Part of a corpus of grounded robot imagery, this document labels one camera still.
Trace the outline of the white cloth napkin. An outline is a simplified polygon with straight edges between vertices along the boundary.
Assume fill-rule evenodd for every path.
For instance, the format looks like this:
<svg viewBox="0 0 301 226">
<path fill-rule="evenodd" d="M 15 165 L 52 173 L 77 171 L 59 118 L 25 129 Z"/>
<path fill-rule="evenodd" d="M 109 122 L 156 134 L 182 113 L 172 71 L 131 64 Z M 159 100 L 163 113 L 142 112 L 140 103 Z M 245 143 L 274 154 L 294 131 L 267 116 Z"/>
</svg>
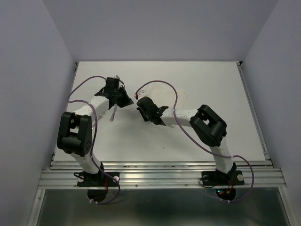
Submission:
<svg viewBox="0 0 301 226">
<path fill-rule="evenodd" d="M 184 91 L 175 93 L 170 86 L 163 83 L 151 83 L 142 89 L 157 107 L 168 106 L 161 116 L 165 126 L 174 126 L 179 121 L 182 126 L 190 127 L 189 111 L 182 109 L 188 97 Z"/>
</svg>

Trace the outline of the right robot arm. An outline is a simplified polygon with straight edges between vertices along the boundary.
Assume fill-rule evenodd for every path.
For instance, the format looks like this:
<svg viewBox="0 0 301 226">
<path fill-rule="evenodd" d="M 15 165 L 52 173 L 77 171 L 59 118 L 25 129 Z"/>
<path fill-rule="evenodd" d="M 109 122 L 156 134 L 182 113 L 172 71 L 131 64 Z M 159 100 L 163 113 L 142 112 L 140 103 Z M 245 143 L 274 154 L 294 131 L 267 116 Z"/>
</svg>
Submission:
<svg viewBox="0 0 301 226">
<path fill-rule="evenodd" d="M 213 155 L 216 168 L 215 171 L 203 175 L 206 186 L 232 183 L 237 168 L 227 147 L 227 124 L 209 106 L 201 105 L 193 110 L 175 110 L 168 106 L 157 107 L 149 97 L 139 98 L 137 106 L 144 121 L 162 126 L 178 125 L 182 131 L 184 126 L 190 127 L 200 141 L 210 148 L 206 152 Z"/>
</svg>

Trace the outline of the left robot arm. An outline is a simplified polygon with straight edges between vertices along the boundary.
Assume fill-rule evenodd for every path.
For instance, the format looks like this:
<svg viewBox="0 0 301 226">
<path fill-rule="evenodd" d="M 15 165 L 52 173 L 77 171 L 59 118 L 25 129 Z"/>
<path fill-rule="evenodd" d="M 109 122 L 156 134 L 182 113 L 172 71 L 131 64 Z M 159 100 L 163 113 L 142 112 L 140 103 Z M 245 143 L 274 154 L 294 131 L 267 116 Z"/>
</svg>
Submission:
<svg viewBox="0 0 301 226">
<path fill-rule="evenodd" d="M 105 86 L 94 94 L 90 101 L 67 100 L 68 103 L 83 103 L 73 112 L 64 112 L 60 119 L 57 147 L 73 157 L 82 168 L 74 173 L 78 187 L 107 186 L 109 180 L 119 185 L 118 175 L 104 170 L 103 163 L 94 155 L 93 149 L 98 130 L 98 121 L 111 108 L 123 108 L 133 104 L 120 77 L 105 78 Z"/>
</svg>

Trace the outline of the silver table knife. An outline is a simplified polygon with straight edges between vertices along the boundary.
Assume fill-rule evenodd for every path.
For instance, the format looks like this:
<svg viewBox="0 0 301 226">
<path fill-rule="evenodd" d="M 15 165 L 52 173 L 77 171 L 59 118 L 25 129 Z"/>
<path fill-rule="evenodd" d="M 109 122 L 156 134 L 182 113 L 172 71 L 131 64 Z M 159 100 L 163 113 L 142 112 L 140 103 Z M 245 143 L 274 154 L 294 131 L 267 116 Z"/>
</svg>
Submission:
<svg viewBox="0 0 301 226">
<path fill-rule="evenodd" d="M 112 112 L 112 115 L 110 117 L 110 122 L 113 122 L 114 121 L 114 118 L 115 118 L 115 114 L 116 114 L 116 111 L 117 111 L 117 104 L 114 105 L 114 108 L 113 108 L 113 112 Z"/>
</svg>

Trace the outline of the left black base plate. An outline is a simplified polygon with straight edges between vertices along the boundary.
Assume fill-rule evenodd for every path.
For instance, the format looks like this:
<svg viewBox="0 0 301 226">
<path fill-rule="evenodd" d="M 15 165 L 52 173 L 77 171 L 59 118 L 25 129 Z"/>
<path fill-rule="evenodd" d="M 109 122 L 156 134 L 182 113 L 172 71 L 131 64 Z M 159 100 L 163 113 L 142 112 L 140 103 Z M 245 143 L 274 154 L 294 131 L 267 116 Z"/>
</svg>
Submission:
<svg viewBox="0 0 301 226">
<path fill-rule="evenodd" d="M 78 187 L 117 187 L 117 183 L 102 172 L 97 174 L 89 174 L 86 172 L 75 172 L 73 175 L 78 179 Z"/>
</svg>

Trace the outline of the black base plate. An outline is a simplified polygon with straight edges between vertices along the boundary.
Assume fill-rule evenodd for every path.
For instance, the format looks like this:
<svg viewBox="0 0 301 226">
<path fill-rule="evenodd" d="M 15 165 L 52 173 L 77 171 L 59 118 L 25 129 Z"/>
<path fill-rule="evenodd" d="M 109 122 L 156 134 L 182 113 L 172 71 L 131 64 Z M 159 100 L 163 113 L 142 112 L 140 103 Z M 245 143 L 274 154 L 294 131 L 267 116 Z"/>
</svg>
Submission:
<svg viewBox="0 0 301 226">
<path fill-rule="evenodd" d="M 75 172 L 73 175 L 78 179 L 78 187 L 117 187 L 117 183 L 102 172 L 97 174 L 89 174 L 86 172 Z"/>
<path fill-rule="evenodd" d="M 245 184 L 242 171 L 236 170 L 228 174 L 219 171 L 203 171 L 201 173 L 201 182 L 204 186 L 229 186 L 234 183 L 235 186 Z"/>
</svg>

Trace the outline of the aluminium front rail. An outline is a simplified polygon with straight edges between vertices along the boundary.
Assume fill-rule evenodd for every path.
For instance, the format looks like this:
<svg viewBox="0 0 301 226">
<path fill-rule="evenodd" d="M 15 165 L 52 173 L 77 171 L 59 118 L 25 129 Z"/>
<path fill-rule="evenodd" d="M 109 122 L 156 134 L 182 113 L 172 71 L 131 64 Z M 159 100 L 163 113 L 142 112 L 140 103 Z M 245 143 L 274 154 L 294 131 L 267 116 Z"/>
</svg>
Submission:
<svg viewBox="0 0 301 226">
<path fill-rule="evenodd" d="M 254 182 L 255 188 L 286 187 L 279 168 L 271 161 L 255 163 L 251 168 L 242 161 L 237 162 L 243 173 L 245 188 Z M 119 172 L 121 189 L 178 189 L 200 188 L 202 172 L 214 170 L 213 162 L 104 162 L 107 172 Z M 49 169 L 42 171 L 39 189 L 76 189 L 75 172 L 80 168 L 74 161 L 55 161 Z"/>
</svg>

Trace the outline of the aluminium rail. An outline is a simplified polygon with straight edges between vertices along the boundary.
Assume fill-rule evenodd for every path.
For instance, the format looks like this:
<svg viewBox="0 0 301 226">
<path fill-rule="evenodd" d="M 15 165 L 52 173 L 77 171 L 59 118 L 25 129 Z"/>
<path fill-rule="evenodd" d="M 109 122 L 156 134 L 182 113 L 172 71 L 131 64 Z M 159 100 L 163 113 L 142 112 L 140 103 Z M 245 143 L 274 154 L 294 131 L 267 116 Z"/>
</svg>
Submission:
<svg viewBox="0 0 301 226">
<path fill-rule="evenodd" d="M 243 173 L 245 188 L 254 182 L 255 188 L 286 187 L 279 168 L 271 161 L 255 163 L 251 168 L 242 161 L 237 162 Z M 121 189 L 178 189 L 200 188 L 202 172 L 214 170 L 213 162 L 104 162 L 107 172 L 119 172 Z M 55 161 L 49 169 L 42 171 L 39 189 L 76 189 L 75 172 L 80 168 L 74 161 Z"/>
<path fill-rule="evenodd" d="M 262 147 L 262 150 L 263 150 L 263 153 L 264 153 L 264 156 L 265 156 L 265 160 L 269 161 L 268 166 L 273 167 L 274 165 L 273 165 L 273 162 L 271 160 L 270 154 L 268 152 L 268 148 L 266 146 L 266 142 L 265 142 L 264 137 L 263 137 L 262 129 L 260 127 L 260 123 L 258 121 L 258 117 L 257 117 L 257 114 L 256 114 L 256 110 L 254 108 L 254 105 L 253 105 L 253 102 L 252 102 L 252 99 L 251 99 L 251 96 L 250 96 L 250 92 L 248 90 L 246 80 L 245 80 L 245 77 L 244 77 L 244 74 L 243 74 L 242 63 L 243 63 L 242 61 L 237 61 L 236 62 L 238 72 L 239 72 L 239 75 L 240 75 L 240 78 L 241 78 L 241 81 L 242 81 L 242 84 L 243 84 L 243 87 L 244 87 L 244 90 L 245 90 L 245 93 L 246 93 L 246 98 L 248 100 L 249 107 L 251 109 L 251 114 L 252 114 L 252 117 L 253 117 L 253 121 L 255 123 L 257 134 L 259 136 L 259 140 L 260 140 L 261 147 Z"/>
</svg>

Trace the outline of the aluminium right side rail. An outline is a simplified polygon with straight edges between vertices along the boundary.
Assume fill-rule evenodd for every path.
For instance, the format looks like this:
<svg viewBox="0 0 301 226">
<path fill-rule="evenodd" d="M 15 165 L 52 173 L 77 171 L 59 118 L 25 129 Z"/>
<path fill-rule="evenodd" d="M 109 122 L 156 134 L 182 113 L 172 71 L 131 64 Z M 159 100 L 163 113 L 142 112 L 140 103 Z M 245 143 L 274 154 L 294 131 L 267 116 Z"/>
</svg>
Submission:
<svg viewBox="0 0 301 226">
<path fill-rule="evenodd" d="M 239 75 L 240 75 L 240 78 L 241 78 L 241 81 L 242 81 L 242 84 L 243 84 L 243 87 L 244 87 L 244 90 L 245 90 L 245 93 L 246 93 L 246 98 L 248 100 L 249 107 L 251 109 L 251 114 L 252 114 L 252 117 L 253 117 L 253 121 L 255 123 L 257 134 L 259 136 L 259 140 L 260 140 L 261 147 L 262 147 L 262 150 L 263 150 L 263 153 L 264 153 L 264 156 L 265 156 L 265 160 L 269 161 L 268 166 L 273 167 L 274 165 L 273 165 L 273 162 L 271 160 L 270 154 L 268 152 L 268 148 L 266 146 L 266 142 L 265 142 L 264 137 L 263 137 L 262 129 L 260 127 L 260 123 L 258 121 L 258 117 L 257 117 L 257 114 L 256 114 L 256 110 L 254 108 L 254 105 L 253 105 L 253 102 L 252 102 L 252 99 L 251 99 L 251 96 L 250 96 L 250 92 L 248 90 L 246 80 L 245 80 L 245 77 L 244 77 L 244 74 L 243 74 L 242 63 L 243 63 L 242 61 L 237 61 L 236 62 L 238 72 L 239 72 Z"/>
</svg>

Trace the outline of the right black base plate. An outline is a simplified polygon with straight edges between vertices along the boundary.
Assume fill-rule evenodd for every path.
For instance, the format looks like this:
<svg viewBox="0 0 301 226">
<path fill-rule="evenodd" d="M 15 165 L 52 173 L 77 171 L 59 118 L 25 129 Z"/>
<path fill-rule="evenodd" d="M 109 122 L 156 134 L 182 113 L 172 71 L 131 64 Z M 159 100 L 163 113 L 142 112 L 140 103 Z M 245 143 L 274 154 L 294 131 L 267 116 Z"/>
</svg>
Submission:
<svg viewBox="0 0 301 226">
<path fill-rule="evenodd" d="M 201 182 L 204 186 L 229 186 L 234 183 L 235 186 L 245 184 L 242 171 L 236 170 L 228 174 L 219 171 L 203 171 L 201 173 Z"/>
</svg>

